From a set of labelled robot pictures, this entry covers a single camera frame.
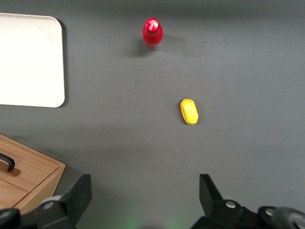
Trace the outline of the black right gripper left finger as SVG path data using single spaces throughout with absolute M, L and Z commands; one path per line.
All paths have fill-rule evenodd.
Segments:
M 92 199 L 91 175 L 83 174 L 61 196 L 44 200 L 34 211 L 39 229 L 74 229 Z

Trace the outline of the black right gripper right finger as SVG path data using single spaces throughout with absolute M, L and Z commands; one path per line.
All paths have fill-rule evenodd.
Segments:
M 258 229 L 257 214 L 242 207 L 236 201 L 223 199 L 208 174 L 199 178 L 199 199 L 204 216 L 193 229 Z

